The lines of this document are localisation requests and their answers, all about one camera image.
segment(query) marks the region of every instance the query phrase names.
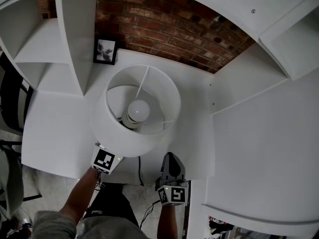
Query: picture frame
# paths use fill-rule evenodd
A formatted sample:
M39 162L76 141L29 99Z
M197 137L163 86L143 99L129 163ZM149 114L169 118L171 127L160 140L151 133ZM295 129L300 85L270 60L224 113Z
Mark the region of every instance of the picture frame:
M116 39L100 36L95 36L93 62L114 65L118 42Z

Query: light bulb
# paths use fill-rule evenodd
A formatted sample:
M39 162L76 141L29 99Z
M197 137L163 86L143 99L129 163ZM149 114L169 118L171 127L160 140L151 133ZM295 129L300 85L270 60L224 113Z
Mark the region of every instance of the light bulb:
M150 107L143 100L135 100L131 102L128 109L129 116L136 122L145 121L150 115Z

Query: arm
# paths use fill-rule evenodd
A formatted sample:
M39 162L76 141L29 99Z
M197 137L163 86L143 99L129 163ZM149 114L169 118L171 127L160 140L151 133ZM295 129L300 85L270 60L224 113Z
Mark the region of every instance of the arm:
M71 217L75 224L79 223L91 201L97 176L98 172L90 167L75 185L68 200L60 210L61 214Z
M158 239L177 239L177 225L174 206L162 206L161 208Z

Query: person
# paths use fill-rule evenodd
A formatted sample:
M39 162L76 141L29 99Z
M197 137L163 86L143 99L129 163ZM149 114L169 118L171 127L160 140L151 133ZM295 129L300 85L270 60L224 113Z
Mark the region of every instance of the person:
M104 184L105 188L101 187L87 210L98 175L98 171L89 168L59 212L37 212L32 238L147 239L139 228L130 202L122 194L122 184ZM157 237L177 239L174 206L162 206Z

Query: black cable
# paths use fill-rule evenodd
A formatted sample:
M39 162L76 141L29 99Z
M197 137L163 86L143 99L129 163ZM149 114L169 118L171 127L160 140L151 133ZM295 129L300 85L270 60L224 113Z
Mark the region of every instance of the black cable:
M141 179L141 157L139 156L139 178L140 178L140 183L141 183L141 186L144 187L144 183Z
M153 209L154 209L154 205L157 204L158 202L160 202L160 200L157 200L156 202L152 203L152 205L150 207L148 207L148 209L145 211L145 214L144 214L144 217L141 221L141 224L140 224L140 229L142 229L142 224L143 222L146 220L146 218L148 217L149 214L152 213Z
M101 172L98 172L98 182L95 185L95 190L100 191L101 189L104 189L105 185L101 183Z
M8 237L8 236L12 235L14 232L18 231L20 228L18 228L18 229L16 229L16 230L12 231L9 235L6 235L6 236Z

